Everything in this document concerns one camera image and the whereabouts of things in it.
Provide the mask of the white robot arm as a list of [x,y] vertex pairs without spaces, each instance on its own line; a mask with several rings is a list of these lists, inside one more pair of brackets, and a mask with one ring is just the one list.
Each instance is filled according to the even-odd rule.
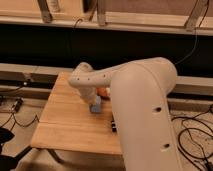
[[97,87],[110,89],[126,171],[183,171],[167,102],[176,81],[174,64],[162,57],[97,71],[82,62],[69,77],[89,104]]

